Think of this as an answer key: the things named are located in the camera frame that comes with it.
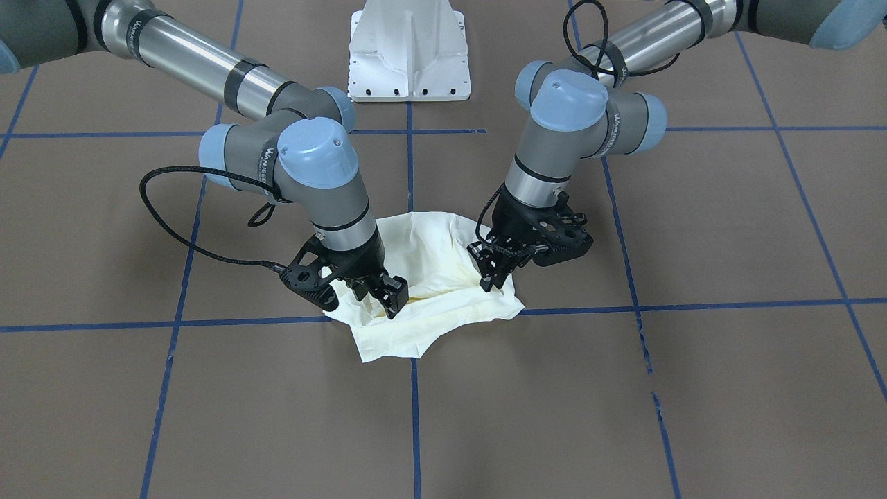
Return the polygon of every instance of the folded cloth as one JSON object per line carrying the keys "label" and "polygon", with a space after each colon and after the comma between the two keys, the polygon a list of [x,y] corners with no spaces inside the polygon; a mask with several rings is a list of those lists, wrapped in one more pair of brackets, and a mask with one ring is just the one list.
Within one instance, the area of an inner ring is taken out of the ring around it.
{"label": "folded cloth", "polygon": [[[476,241],[477,222],[452,213],[413,212],[377,220],[385,267],[404,277],[410,301],[390,320],[377,300],[358,302],[334,281],[339,308],[324,312],[351,326],[363,362],[382,356],[419,358],[444,333],[472,322],[509,320],[523,309],[509,276],[502,289],[484,293],[466,246]],[[490,229],[482,227],[481,234]]]}

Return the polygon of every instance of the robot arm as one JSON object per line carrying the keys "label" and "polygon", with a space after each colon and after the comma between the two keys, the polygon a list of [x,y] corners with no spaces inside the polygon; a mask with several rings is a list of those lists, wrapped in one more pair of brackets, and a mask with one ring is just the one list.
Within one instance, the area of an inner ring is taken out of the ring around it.
{"label": "robot arm", "polygon": [[[207,131],[200,163],[220,171],[208,174],[218,184],[263,194],[272,205],[305,206],[316,234],[290,265],[269,266],[289,289],[332,311],[338,297],[330,282],[341,279],[358,300],[367,294],[378,299],[389,318],[400,312],[409,298],[407,283],[385,269],[385,249],[348,139],[354,107],[343,91],[310,91],[157,11],[150,0],[0,2],[0,73],[101,50],[155,67],[256,120]],[[143,179],[143,199],[171,231],[146,198],[145,183],[155,172]]]}
{"label": "robot arm", "polygon": [[[588,3],[570,9],[565,36],[569,15]],[[579,52],[571,49],[574,54],[558,64],[531,62],[514,86],[530,119],[505,183],[493,195],[498,201],[490,233],[478,234],[480,241],[468,246],[481,271],[481,287],[500,288],[531,260],[553,265],[590,249],[585,216],[567,206],[566,188],[579,160],[637,154],[665,133],[667,114],[659,99],[617,90],[628,77],[736,29],[842,50],[865,38],[885,16],[887,0],[671,0],[607,40]]]}

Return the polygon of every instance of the light blue joint cap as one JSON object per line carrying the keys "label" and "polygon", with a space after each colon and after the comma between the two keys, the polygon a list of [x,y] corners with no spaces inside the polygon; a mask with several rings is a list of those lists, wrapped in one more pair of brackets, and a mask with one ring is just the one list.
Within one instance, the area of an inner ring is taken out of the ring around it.
{"label": "light blue joint cap", "polygon": [[345,127],[345,131],[351,133],[357,124],[357,112],[354,110],[354,103],[348,98],[348,94],[335,87],[320,87],[317,90],[325,91],[335,100],[335,105],[339,107],[339,116],[341,116],[341,126]]}
{"label": "light blue joint cap", "polygon": [[0,40],[0,75],[12,75],[21,69],[19,60],[9,47]]}
{"label": "light blue joint cap", "polygon": [[521,69],[521,73],[514,82],[514,98],[518,104],[526,110],[530,110],[530,94],[533,93],[533,82],[545,64],[551,64],[547,60],[534,60]]}
{"label": "light blue joint cap", "polygon": [[299,120],[278,138],[280,165],[296,182],[316,189],[335,189],[357,175],[357,151],[348,133],[325,117]]}
{"label": "light blue joint cap", "polygon": [[[200,147],[197,149],[197,158],[200,160],[200,166],[228,171],[224,166],[224,141],[228,137],[228,131],[235,126],[237,125],[218,124],[203,134],[203,139],[200,139]],[[234,189],[234,184],[227,177],[211,173],[204,173],[204,175],[209,181],[216,182],[219,186]]]}
{"label": "light blue joint cap", "polygon": [[539,87],[530,116],[548,130],[585,130],[604,116],[608,95],[607,87],[589,75],[557,69]]}
{"label": "light blue joint cap", "polygon": [[842,0],[810,40],[814,49],[842,51],[861,42],[887,16],[887,0]]}
{"label": "light blue joint cap", "polygon": [[656,147],[662,141],[665,129],[668,128],[668,111],[665,110],[665,104],[655,95],[637,93],[647,102],[647,131],[644,132],[644,139],[638,148],[628,155],[643,153]]}

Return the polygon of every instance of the white cloth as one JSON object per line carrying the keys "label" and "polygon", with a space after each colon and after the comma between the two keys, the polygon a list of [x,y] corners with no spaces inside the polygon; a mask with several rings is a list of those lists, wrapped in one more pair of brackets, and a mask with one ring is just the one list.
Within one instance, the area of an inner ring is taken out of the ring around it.
{"label": "white cloth", "polygon": [[[474,220],[452,213],[413,212],[377,220],[385,267],[404,277],[410,301],[393,320],[377,300],[361,302],[334,281],[339,308],[327,316],[351,326],[363,362],[382,356],[419,358],[444,333],[472,322],[509,320],[523,309],[509,276],[484,293],[466,246],[476,241]],[[481,234],[489,232],[483,227]]]}

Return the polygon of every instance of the white plastic stand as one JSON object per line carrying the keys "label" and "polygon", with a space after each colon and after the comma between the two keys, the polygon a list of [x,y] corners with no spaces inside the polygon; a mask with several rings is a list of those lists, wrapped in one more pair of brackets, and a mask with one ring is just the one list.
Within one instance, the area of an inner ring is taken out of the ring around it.
{"label": "white plastic stand", "polygon": [[351,16],[348,91],[355,102],[465,100],[465,16],[449,0],[367,0]]}

